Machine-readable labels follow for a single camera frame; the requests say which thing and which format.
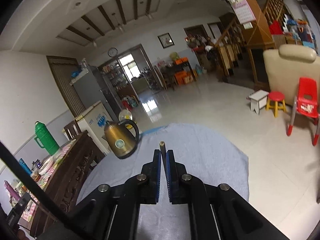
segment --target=gray refrigerator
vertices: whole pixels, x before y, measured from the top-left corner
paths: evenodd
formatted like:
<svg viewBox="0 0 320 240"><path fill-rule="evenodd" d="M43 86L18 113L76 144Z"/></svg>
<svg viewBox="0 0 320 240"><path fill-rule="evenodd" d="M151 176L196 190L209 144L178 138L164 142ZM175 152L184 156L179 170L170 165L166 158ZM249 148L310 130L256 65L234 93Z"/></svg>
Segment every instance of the gray refrigerator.
<svg viewBox="0 0 320 240"><path fill-rule="evenodd" d="M103 78L97 67L89 66L88 73L73 83L80 100L87 109L101 101L113 121L118 122L119 113L124 109L111 82Z"/></svg>

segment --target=carved wooden cabinet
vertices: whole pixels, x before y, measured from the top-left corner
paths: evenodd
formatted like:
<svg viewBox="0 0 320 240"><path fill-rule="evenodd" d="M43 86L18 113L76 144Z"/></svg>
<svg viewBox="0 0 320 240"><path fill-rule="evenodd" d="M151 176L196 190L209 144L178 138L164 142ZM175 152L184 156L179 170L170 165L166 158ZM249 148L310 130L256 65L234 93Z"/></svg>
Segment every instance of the carved wooden cabinet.
<svg viewBox="0 0 320 240"><path fill-rule="evenodd" d="M76 142L63 157L59 166L47 182L45 193L59 206L68 212L76 205L81 187L88 176L90 164L101 161L104 154L85 131L75 137ZM30 230L32 237L39 236L51 224L52 216L48 216L40 208L35 209L30 222L20 219L20 224Z"/></svg>

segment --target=brown curtain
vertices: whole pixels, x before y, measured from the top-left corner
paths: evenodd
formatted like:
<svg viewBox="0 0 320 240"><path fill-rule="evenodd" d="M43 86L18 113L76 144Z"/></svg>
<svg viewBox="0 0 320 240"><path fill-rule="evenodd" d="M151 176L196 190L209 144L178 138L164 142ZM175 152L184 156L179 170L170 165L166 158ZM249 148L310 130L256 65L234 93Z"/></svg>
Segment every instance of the brown curtain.
<svg viewBox="0 0 320 240"><path fill-rule="evenodd" d="M75 58L47 56L47 60L60 90L60 93L74 117L81 114L85 107L73 86L70 85L71 73L79 69Z"/></svg>

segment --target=green thermos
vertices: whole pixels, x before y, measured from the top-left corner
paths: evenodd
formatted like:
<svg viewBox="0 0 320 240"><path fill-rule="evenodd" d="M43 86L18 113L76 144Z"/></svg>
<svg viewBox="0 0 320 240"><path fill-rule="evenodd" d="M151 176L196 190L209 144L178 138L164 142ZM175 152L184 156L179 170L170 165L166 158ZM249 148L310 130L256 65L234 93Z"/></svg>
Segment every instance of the green thermos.
<svg viewBox="0 0 320 240"><path fill-rule="evenodd" d="M56 140L52 137L44 123L37 121L35 125L35 141L40 148L45 148L50 155L54 155L59 149Z"/></svg>

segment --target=thermos handle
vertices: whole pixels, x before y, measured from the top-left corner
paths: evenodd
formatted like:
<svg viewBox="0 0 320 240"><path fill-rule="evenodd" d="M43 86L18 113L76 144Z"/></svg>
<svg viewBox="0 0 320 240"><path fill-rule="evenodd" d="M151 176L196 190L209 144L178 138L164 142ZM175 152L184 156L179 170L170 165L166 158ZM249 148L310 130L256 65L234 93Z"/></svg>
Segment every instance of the thermos handle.
<svg viewBox="0 0 320 240"><path fill-rule="evenodd" d="M118 123L119 125L123 125L123 124L131 124L134 128L134 131L136 132L136 142L139 142L139 128L136 125L136 123L130 119L125 119L122 122Z"/></svg>
<svg viewBox="0 0 320 240"><path fill-rule="evenodd" d="M41 145L40 145L40 143L39 143L38 139L39 139L39 137L38 137L38 136L37 136L37 137L35 137L35 141L37 142L37 144L39 145L39 147L43 149L43 148L44 148L44 146L41 146Z"/></svg>

